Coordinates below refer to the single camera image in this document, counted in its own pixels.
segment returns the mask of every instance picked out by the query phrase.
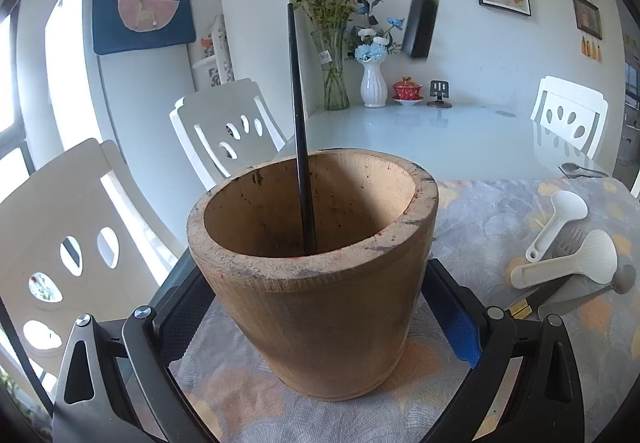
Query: dining table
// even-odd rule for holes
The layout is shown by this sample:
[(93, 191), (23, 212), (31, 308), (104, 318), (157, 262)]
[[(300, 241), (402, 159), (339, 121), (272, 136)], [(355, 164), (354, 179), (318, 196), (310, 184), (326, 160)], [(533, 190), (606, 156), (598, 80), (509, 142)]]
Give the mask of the dining table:
[[(486, 307), (505, 310), (527, 293), (511, 286), (510, 272), (527, 264), (526, 249), (552, 217), (551, 196), (559, 190), (587, 203), (587, 217), (573, 225), (585, 232), (604, 230), (616, 246), (618, 265), (640, 268), (638, 200), (610, 177), (564, 177), (559, 169), (564, 162), (602, 168), (528, 116), (470, 104), (448, 110), (352, 106), (312, 114), (306, 135), (309, 150), (378, 150), (428, 170), (439, 193), (430, 257)], [(287, 155), (294, 155), (291, 142), (278, 157)], [(566, 228), (560, 236), (568, 235)], [(600, 287), (573, 276), (550, 301)], [(538, 320), (535, 312), (529, 319)], [(578, 366), (589, 443), (624, 407), (630, 391), (636, 396), (640, 391), (640, 283), (626, 295), (599, 295), (562, 315), (562, 321)], [(513, 359), (476, 437), (497, 426), (519, 366)], [(419, 296), (398, 366), (360, 398), (324, 403), (290, 391), (217, 300), (169, 370), (221, 441), (412, 443), (446, 409), (469, 365), (455, 356)]]
[[(454, 103), (438, 109), (424, 102), (391, 102), (380, 108), (318, 109), (306, 120), (306, 142), (309, 151), (361, 148), (400, 156), (436, 180), (562, 177), (559, 167), (566, 162), (607, 172), (529, 114), (495, 105)], [(278, 157), (294, 155), (295, 148), (291, 138)]]

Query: floral tablecloth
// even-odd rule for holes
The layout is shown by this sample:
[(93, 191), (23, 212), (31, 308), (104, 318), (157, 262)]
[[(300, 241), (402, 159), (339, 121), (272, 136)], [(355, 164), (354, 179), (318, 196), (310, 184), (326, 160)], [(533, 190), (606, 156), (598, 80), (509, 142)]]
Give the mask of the floral tablecloth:
[[(456, 281), (486, 305), (507, 307), (513, 267), (550, 219), (550, 196), (570, 190), (589, 207), (575, 223), (612, 236), (619, 264), (640, 263), (640, 204), (607, 179), (439, 182), (432, 253)], [(573, 277), (553, 300), (599, 285)], [(563, 317), (580, 372), (586, 441), (609, 422), (640, 373), (640, 287), (607, 293)], [(213, 434), (227, 442), (415, 443), (442, 413), (468, 371), (457, 360), (420, 296), (404, 355), (378, 389), (357, 399), (322, 403), (299, 396), (269, 370), (214, 301), (185, 355), (170, 370)], [(479, 433), (500, 418), (517, 373), (510, 366)]]

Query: wooden bowl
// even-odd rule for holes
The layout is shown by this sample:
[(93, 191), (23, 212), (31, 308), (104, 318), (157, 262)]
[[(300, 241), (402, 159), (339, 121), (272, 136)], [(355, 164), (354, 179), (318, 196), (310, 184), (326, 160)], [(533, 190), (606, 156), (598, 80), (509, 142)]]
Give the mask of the wooden bowl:
[(318, 251), (303, 255), (294, 158), (228, 178), (191, 211), (193, 258), (288, 387), (326, 401), (395, 368), (431, 247), (438, 189), (422, 168), (367, 150), (309, 155)]

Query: metal spoon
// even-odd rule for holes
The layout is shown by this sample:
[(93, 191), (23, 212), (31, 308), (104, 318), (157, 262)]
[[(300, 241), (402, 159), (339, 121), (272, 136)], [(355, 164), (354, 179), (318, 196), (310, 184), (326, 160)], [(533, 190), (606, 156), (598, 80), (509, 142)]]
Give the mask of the metal spoon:
[(591, 168), (586, 168), (586, 167), (581, 167), (578, 164), (572, 163), (572, 162), (567, 162), (567, 163), (562, 163), (561, 166), (562, 171), (565, 172), (573, 172), (574, 174), (572, 175), (583, 175), (583, 176), (587, 176), (587, 177), (597, 177), (597, 176), (593, 176), (593, 175), (588, 175), (588, 174), (580, 174), (580, 172), (591, 172), (591, 174), (598, 174), (600, 177), (606, 177), (608, 178), (609, 175), (605, 172), (601, 172), (599, 170), (593, 170)]
[(618, 293), (618, 295), (624, 295), (633, 289), (635, 283), (636, 268), (630, 264), (625, 264), (625, 266), (616, 270), (609, 285), (582, 297), (552, 302), (551, 304), (542, 304), (542, 306), (538, 308), (538, 317), (543, 319), (551, 313), (556, 315), (566, 315), (567, 313), (578, 309), (583, 304), (587, 304), (587, 302), (596, 298), (598, 295), (606, 293), (610, 289)]

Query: metal screw knob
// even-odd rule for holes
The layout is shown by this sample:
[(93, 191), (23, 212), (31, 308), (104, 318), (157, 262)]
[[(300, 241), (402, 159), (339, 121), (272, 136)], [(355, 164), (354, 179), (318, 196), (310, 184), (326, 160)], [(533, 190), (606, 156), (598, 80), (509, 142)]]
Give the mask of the metal screw knob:
[(140, 306), (133, 313), (135, 318), (147, 318), (151, 314), (151, 306)]
[(489, 315), (490, 318), (494, 320), (501, 320), (501, 318), (504, 317), (504, 311), (502, 311), (500, 308), (497, 308), (495, 306), (492, 306), (489, 309), (487, 309), (486, 313)]
[(80, 315), (78, 318), (76, 318), (76, 326), (81, 328), (83, 328), (89, 322), (91, 322), (91, 315), (88, 315), (87, 313), (85, 313), (84, 315)]
[(560, 318), (558, 315), (549, 315), (547, 317), (547, 320), (549, 320), (549, 323), (552, 326), (555, 326), (557, 328), (559, 328), (562, 325), (562, 318)]

